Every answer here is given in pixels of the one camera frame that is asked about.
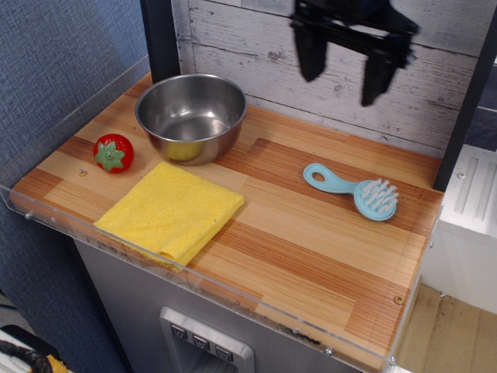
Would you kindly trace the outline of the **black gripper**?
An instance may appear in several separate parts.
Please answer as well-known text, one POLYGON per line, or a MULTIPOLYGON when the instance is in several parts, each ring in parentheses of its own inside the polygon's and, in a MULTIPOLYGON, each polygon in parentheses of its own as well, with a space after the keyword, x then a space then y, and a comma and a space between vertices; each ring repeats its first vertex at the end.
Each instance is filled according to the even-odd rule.
POLYGON ((389 1, 296 1, 290 19, 307 82, 324 71, 329 43, 368 56, 362 106, 386 93, 397 68, 411 62, 412 38, 419 31, 389 1))

